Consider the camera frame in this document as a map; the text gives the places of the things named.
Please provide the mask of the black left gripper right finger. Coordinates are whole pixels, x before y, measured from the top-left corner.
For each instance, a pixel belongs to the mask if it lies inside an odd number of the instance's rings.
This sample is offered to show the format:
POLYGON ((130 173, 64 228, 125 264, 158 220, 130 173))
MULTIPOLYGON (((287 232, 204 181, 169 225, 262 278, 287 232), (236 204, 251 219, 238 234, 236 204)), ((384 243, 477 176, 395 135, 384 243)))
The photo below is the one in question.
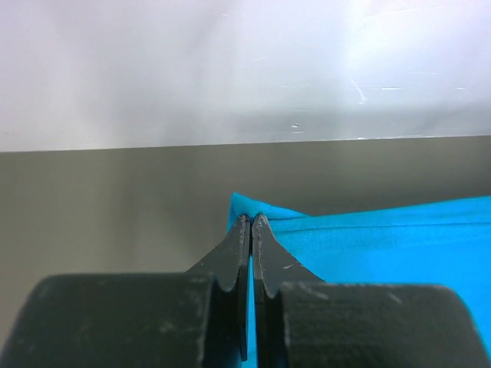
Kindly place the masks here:
POLYGON ((434 284, 328 283, 252 226, 260 367, 488 367, 468 307, 434 284))

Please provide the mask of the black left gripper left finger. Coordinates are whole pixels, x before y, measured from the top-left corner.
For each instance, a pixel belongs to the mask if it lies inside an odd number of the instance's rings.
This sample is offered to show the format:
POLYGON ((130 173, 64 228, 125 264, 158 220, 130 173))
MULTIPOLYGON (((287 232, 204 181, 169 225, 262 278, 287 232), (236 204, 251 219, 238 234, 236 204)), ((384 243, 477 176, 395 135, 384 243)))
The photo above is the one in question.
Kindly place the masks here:
POLYGON ((247 358, 251 222, 188 271, 57 274, 28 295, 3 367, 239 367, 247 358))

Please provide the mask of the blue t shirt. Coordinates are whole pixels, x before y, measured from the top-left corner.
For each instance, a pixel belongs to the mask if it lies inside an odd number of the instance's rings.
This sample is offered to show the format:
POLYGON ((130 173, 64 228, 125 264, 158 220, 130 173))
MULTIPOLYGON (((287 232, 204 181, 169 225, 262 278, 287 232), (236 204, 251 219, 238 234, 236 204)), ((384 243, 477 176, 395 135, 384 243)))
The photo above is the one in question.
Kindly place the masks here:
POLYGON ((489 197, 313 216, 234 193, 228 220, 241 215, 266 216, 277 241, 325 281, 452 288, 489 347, 489 197))

